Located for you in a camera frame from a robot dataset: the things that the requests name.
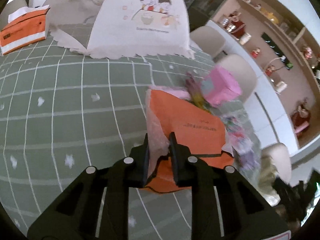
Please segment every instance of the orange bag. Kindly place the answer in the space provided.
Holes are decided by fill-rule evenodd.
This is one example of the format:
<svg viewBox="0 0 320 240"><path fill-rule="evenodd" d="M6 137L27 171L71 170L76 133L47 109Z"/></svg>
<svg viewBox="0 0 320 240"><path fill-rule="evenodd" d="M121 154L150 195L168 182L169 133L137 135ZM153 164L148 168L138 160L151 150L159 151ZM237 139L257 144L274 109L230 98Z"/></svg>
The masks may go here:
<svg viewBox="0 0 320 240"><path fill-rule="evenodd" d="M168 157L171 132L177 143L188 146L192 155L208 165L222 169L233 164L228 134L218 117L160 90L147 92L146 105L150 149L147 189L161 194L183 189L175 185Z"/></svg>
<svg viewBox="0 0 320 240"><path fill-rule="evenodd" d="M0 33L2 54L46 38L45 16L48 9L28 12L6 25Z"/></svg>

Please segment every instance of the wooden shelf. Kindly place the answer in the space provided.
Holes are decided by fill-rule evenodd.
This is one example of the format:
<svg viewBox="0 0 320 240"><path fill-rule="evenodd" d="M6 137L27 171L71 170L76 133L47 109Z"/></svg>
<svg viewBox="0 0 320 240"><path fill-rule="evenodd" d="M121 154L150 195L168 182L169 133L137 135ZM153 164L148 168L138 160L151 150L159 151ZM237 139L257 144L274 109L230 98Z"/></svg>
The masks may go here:
<svg viewBox="0 0 320 240"><path fill-rule="evenodd" d="M246 3L244 0L236 0L241 8L248 11L254 17L256 17L260 22L266 25L273 33L275 33L278 38L283 42L283 44L291 51L291 53L295 56L297 61L300 63L301 69L306 76L310 87L316 97L317 104L320 106L320 86L313 75L311 67L307 60L304 58L303 54L300 52L298 47L295 45L294 41L292 41L289 36L276 24L270 21L262 12L257 10L252 4Z"/></svg>

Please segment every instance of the checkered tablecloth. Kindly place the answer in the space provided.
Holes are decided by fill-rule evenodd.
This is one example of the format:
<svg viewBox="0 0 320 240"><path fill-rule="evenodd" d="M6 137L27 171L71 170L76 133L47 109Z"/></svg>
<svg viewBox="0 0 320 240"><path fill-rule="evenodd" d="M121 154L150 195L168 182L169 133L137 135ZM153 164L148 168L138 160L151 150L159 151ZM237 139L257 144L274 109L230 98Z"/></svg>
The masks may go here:
<svg viewBox="0 0 320 240"><path fill-rule="evenodd" d="M52 37L0 57L0 199L23 233L87 166L112 166L143 143L148 86L183 86L187 71L200 80L213 62L195 57L97 60ZM130 189L129 239L190 239L190 226L189 190Z"/></svg>

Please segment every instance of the white sticker with red border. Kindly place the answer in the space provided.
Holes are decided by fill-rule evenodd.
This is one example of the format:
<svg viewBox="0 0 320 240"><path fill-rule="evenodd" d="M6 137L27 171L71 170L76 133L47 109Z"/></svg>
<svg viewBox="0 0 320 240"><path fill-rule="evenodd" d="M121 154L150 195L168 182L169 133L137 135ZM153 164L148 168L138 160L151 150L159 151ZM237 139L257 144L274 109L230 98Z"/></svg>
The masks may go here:
<svg viewBox="0 0 320 240"><path fill-rule="evenodd" d="M270 237L268 239L263 240L289 240L291 238L291 231L284 232L280 235Z"/></svg>

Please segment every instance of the pink cube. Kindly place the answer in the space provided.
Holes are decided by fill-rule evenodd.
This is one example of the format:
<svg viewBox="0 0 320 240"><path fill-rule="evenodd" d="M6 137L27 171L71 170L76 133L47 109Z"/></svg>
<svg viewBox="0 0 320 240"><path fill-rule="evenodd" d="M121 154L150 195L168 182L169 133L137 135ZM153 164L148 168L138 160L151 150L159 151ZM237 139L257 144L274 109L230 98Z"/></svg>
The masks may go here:
<svg viewBox="0 0 320 240"><path fill-rule="evenodd" d="M204 99L215 107L223 101L231 101L242 94L233 75L219 65L216 65L210 74L203 79L201 92Z"/></svg>

